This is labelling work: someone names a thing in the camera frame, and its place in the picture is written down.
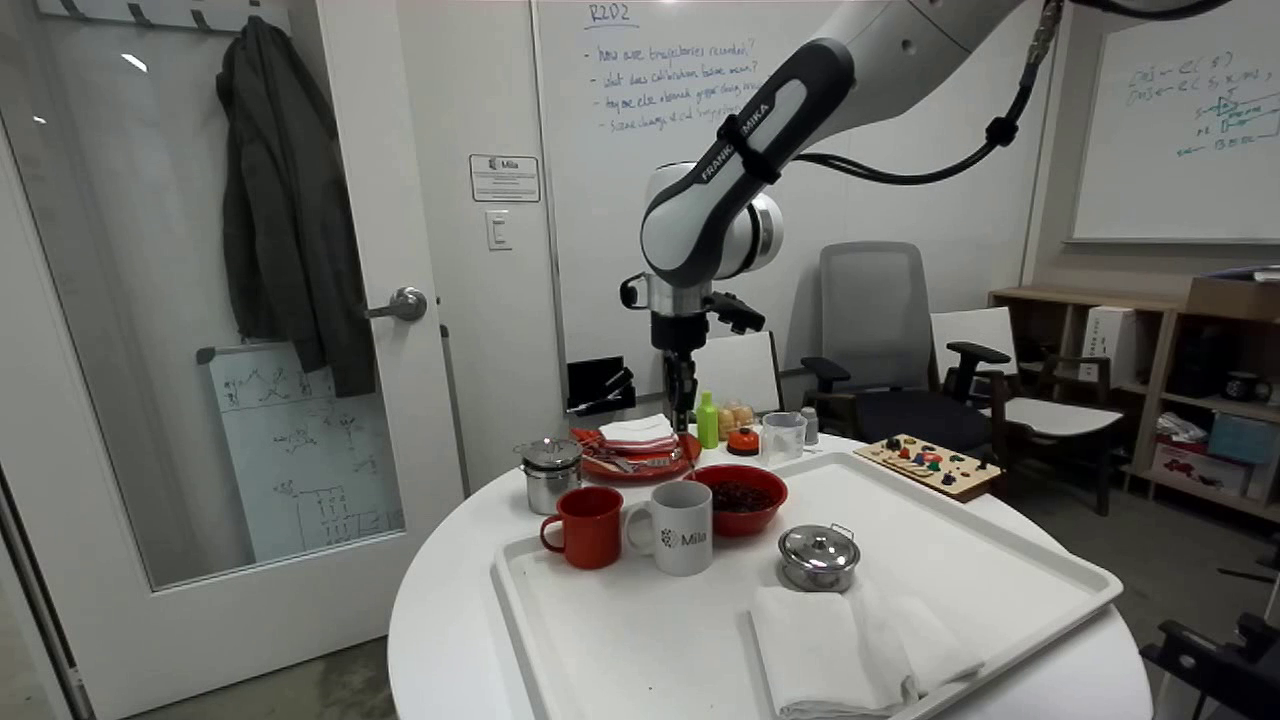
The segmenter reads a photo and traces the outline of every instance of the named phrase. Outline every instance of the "black chair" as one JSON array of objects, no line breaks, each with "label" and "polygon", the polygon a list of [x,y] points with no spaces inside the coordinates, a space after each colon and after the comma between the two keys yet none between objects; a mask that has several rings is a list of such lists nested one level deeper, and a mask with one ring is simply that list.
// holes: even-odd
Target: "black chair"
[{"label": "black chair", "polygon": [[819,355],[798,364],[815,375],[824,433],[883,441],[894,433],[992,458],[1005,406],[992,415],[973,406],[975,364],[1006,355],[950,346],[960,374],[950,388],[930,379],[930,323],[922,261],[915,246],[831,246],[819,257]]},{"label": "black chair", "polygon": [[[1023,394],[1006,309],[930,311],[930,346],[950,347],[955,340],[1005,355],[1005,364],[984,364],[978,375],[1005,375],[996,458],[1006,482],[1026,478],[1026,461],[1067,469],[1093,484],[1094,512],[1106,517],[1111,478],[1121,472],[1128,445],[1123,411],[1111,410],[1111,364],[1098,355],[1047,355],[1036,374],[1038,388],[1060,385],[1060,375],[1071,375],[1074,388],[1087,388],[1087,401],[1064,406]],[[950,364],[949,355],[936,355],[936,369],[941,375],[965,374],[965,364]]]},{"label": "black chair", "polygon": [[1253,614],[1245,614],[1235,629],[1241,641],[1220,644],[1188,626],[1165,620],[1161,644],[1147,644],[1145,657],[1199,691],[1191,716],[1199,716],[1205,697],[1213,697],[1241,716],[1270,720],[1280,716],[1280,633]]}]

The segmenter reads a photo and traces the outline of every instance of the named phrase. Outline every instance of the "white cup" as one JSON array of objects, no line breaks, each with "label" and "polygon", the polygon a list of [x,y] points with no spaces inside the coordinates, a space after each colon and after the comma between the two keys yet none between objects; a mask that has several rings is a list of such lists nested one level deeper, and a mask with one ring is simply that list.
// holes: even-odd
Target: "white cup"
[{"label": "white cup", "polygon": [[667,575],[693,575],[713,565],[713,488],[667,482],[626,517],[626,545]]},{"label": "white cup", "polygon": [[764,461],[796,461],[803,458],[806,415],[798,411],[768,411],[764,415]]}]

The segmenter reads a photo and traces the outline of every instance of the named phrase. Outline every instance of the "whiteboard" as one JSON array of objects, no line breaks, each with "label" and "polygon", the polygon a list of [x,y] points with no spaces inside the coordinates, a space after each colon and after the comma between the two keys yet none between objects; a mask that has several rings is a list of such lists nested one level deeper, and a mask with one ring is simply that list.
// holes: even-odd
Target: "whiteboard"
[{"label": "whiteboard", "polygon": [[293,346],[200,352],[257,559],[399,529],[380,395],[333,395]]},{"label": "whiteboard", "polygon": [[1074,240],[1275,246],[1275,23],[1140,23],[1102,39]]},{"label": "whiteboard", "polygon": [[[641,212],[656,166],[695,159],[716,125],[798,47],[834,0],[532,0],[539,127],[564,359],[624,355],[641,394],[658,388],[647,316],[617,283],[642,274]],[[936,97],[907,118],[819,149],[898,174],[941,167],[984,139],[1006,107],[1036,5],[1023,5]],[[1021,143],[965,182],[881,190],[790,166],[768,197],[783,208],[778,257],[737,291],[768,316],[778,369],[815,346],[815,257],[834,240],[913,240],[941,309],[984,305],[1016,283],[1036,185],[1044,97]]]}]

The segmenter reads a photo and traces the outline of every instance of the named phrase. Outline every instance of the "lid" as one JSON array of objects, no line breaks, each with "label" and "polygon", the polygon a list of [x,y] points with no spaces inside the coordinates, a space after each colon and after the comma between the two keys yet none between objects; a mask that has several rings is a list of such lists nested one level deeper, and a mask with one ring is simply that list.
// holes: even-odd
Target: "lid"
[{"label": "lid", "polygon": [[581,445],[552,441],[552,435],[523,447],[523,466],[545,472],[570,469],[581,458],[584,458]]},{"label": "lid", "polygon": [[775,549],[803,574],[843,574],[865,557],[852,534],[829,523],[796,523],[775,542]]}]

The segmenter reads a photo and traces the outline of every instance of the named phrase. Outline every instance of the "hanging jacket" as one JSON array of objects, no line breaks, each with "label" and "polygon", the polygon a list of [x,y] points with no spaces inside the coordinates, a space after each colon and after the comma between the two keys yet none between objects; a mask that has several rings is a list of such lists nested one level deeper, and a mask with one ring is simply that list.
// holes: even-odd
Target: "hanging jacket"
[{"label": "hanging jacket", "polygon": [[246,19],[217,75],[227,112],[223,261],[245,337],[293,340],[336,395],[377,388],[336,122],[288,37]]}]

